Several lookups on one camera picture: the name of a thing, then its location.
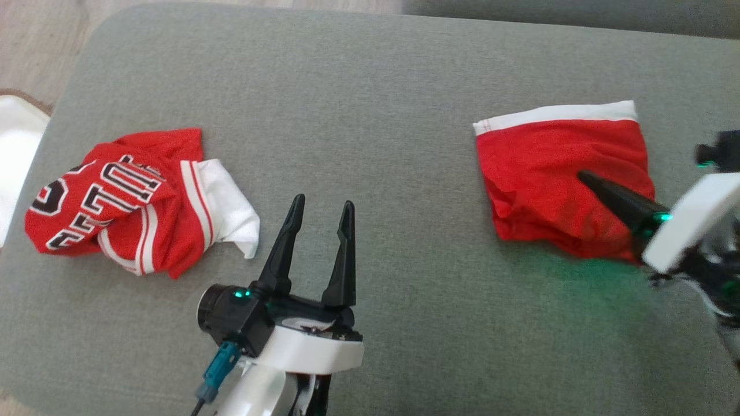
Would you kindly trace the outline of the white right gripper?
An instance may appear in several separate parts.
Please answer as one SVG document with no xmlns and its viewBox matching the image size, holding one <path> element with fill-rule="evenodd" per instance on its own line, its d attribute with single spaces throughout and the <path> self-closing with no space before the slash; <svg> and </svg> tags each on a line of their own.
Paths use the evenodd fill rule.
<svg viewBox="0 0 740 416">
<path fill-rule="evenodd" d="M 676 269 L 686 250 L 700 242 L 738 206 L 738 173 L 702 176 L 671 211 L 587 169 L 581 170 L 577 177 L 631 232 L 658 229 L 642 253 L 642 260 L 662 274 Z"/>
</svg>

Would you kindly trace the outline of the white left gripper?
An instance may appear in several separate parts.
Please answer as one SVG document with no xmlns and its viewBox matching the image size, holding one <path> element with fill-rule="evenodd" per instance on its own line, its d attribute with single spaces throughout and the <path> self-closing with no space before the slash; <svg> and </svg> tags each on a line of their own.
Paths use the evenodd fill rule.
<svg viewBox="0 0 740 416">
<path fill-rule="evenodd" d="M 305 203 L 303 193 L 294 197 L 259 283 L 249 285 L 251 299 L 262 301 L 272 325 L 266 340 L 249 352 L 249 361 L 285 372 L 330 376 L 360 367 L 365 352 L 350 308 L 356 304 L 355 207 L 350 200 L 344 204 L 336 232 L 340 247 L 320 303 L 289 294 L 289 270 Z"/>
</svg>

